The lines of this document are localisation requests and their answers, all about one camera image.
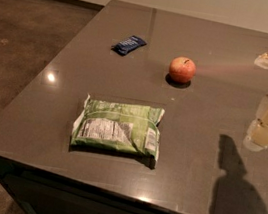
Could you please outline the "red apple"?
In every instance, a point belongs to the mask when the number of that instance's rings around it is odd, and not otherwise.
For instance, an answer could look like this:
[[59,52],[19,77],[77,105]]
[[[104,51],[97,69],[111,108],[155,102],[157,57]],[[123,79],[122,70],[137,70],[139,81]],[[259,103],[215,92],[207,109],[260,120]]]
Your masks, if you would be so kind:
[[188,83],[195,76],[197,70],[192,59],[186,57],[176,57],[169,66],[169,76],[174,82]]

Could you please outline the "blue snack bar wrapper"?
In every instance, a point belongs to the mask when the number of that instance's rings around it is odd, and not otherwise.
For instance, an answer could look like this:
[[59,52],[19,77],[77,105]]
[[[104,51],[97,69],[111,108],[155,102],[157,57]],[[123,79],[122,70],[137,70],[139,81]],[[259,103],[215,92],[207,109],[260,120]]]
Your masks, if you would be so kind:
[[116,52],[116,54],[124,57],[130,52],[146,45],[147,43],[142,38],[133,35],[131,37],[129,36],[127,39],[120,41],[115,45],[112,45],[111,49]]

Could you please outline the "green jalapeno chip bag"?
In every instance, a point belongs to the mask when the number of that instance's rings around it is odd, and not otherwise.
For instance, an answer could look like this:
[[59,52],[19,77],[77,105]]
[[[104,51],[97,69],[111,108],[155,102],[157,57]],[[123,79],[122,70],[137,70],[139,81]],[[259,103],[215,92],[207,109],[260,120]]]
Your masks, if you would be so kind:
[[93,100],[84,101],[75,120],[71,146],[83,146],[140,157],[159,157],[163,108]]

